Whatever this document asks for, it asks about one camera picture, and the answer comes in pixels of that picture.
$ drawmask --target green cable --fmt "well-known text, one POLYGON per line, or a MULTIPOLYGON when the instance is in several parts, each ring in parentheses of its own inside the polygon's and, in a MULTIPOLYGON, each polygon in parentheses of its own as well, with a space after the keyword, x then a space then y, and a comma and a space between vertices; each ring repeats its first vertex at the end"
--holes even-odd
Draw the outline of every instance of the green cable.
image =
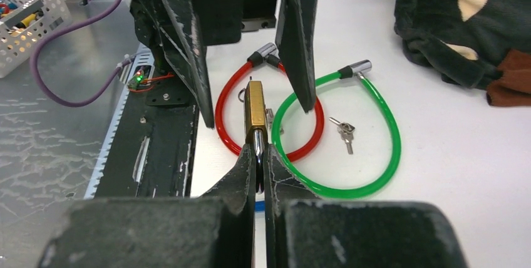
MULTIPOLYGON (((339 79, 340 76, 341 75, 339 74, 339 72, 334 72, 323 76, 316 80, 316 86, 321 86, 330 81, 339 79)), ((369 183, 368 185, 364 185, 363 187, 359 188, 351 188, 344 190, 326 187, 304 176, 304 174, 297 170, 297 168, 289 161, 284 151, 284 148, 282 147, 280 130, 282 118, 286 114, 287 109, 297 100, 297 97, 294 93, 287 97, 286 100, 284 100, 284 102, 278 109, 277 114, 275 115, 275 119, 273 121, 273 126, 271 130, 271 140, 273 142, 273 145, 275 145, 275 147, 278 149, 282 160, 284 161, 288 169, 295 176, 297 176, 302 183, 307 185, 311 190, 314 191, 314 193, 323 197, 351 199, 371 195, 372 193, 375 193, 376 191, 383 188, 391 180, 394 173, 396 172, 398 163, 400 162, 400 153, 402 148, 400 141, 400 132, 398 131, 398 126, 396 125, 396 121, 394 120, 393 114, 387 106, 387 103, 383 100, 380 93, 378 93, 378 90, 376 90, 376 88, 374 87, 374 85, 365 77, 363 77, 361 73, 358 74, 358 78, 363 84, 363 86, 367 89, 369 94, 373 97, 374 101, 378 104, 383 116, 385 117, 389 131, 391 132, 391 140, 393 142, 393 153, 391 155, 391 159, 389 160, 389 164, 386 170, 380 177, 378 177, 378 179, 369 183)))

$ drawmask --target perforated basket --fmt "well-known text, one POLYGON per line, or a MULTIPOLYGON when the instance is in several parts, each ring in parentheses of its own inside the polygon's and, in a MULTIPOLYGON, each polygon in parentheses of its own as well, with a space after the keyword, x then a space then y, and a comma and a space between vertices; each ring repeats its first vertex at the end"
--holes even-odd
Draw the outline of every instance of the perforated basket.
POLYGON ((29 58, 35 44, 70 23, 72 17, 64 0, 1 0, 18 8, 0 19, 0 78, 29 58), (16 26, 28 16, 42 12, 42 17, 25 29, 16 26))

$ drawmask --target brown fabric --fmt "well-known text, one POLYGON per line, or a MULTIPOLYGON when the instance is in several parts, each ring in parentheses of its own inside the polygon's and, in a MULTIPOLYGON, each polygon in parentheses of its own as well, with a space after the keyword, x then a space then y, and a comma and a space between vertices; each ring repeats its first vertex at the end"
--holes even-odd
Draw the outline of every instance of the brown fabric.
POLYGON ((531 54, 511 50, 498 66, 503 73, 487 87, 492 106, 531 106, 531 54))

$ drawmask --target flower print blanket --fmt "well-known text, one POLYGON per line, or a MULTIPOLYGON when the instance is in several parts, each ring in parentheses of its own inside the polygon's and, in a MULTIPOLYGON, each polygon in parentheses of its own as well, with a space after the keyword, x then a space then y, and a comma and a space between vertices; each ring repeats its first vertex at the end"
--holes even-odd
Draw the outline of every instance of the flower print blanket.
MULTIPOLYGON (((511 50, 531 54, 531 0, 396 0, 394 16, 410 61, 467 88, 503 78, 499 66, 511 50)), ((529 63, 521 67, 529 73, 520 85, 526 88, 529 63)))

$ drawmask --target white tabletop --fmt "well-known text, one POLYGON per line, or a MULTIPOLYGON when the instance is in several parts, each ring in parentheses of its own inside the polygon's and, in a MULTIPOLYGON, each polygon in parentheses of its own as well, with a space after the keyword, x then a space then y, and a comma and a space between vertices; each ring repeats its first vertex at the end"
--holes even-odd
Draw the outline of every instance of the white tabletop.
MULTIPOLYGON (((440 80, 431 69, 410 63, 393 31, 394 0, 319 0, 314 38, 316 78, 362 59, 366 74, 393 111, 401 130, 400 166, 389 185, 366 200, 415 200, 439 207, 452 223, 470 267, 528 267, 531 262, 531 108, 492 108, 485 92, 440 80)), ((225 82, 257 48, 274 41, 274 30, 244 34, 239 44, 209 48, 214 104, 225 82)), ((278 108, 291 93, 289 82, 266 66, 252 74, 264 84, 265 102, 278 108)), ((243 105, 233 91, 226 107, 228 132, 244 142, 243 105)), ((356 127, 348 155, 335 126, 326 124, 317 149, 296 166, 332 187, 371 182, 391 154, 389 132, 359 82, 317 90, 326 116, 356 127)), ((285 149, 306 142, 314 115, 293 107, 283 124, 285 149)), ((217 132, 200 123, 192 196, 214 185, 236 156, 217 132)), ((264 216, 256 223, 257 267, 265 267, 264 216)))

